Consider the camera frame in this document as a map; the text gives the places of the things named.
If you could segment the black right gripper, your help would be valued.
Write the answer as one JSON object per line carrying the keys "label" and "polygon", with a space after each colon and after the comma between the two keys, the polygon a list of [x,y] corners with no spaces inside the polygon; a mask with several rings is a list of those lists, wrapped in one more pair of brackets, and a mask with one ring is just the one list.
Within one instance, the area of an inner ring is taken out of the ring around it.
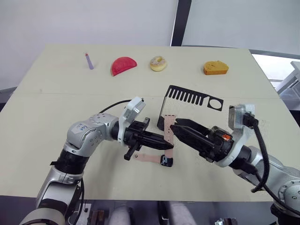
{"label": "black right gripper", "polygon": [[224,159],[234,143],[233,136],[227,131],[217,126],[208,129],[190,119],[177,118],[176,125],[170,128],[181,142],[198,151],[209,162]]}

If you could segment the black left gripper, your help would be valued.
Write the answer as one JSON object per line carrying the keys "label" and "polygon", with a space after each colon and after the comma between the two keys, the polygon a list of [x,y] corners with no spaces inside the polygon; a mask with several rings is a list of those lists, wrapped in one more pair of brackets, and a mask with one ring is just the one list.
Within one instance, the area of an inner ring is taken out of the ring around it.
{"label": "black left gripper", "polygon": [[163,135],[145,131],[150,122],[150,118],[145,118],[143,122],[134,120],[125,129],[123,142],[129,147],[124,159],[129,161],[135,151],[139,151],[142,146],[157,150],[169,150],[173,145],[164,139]]}

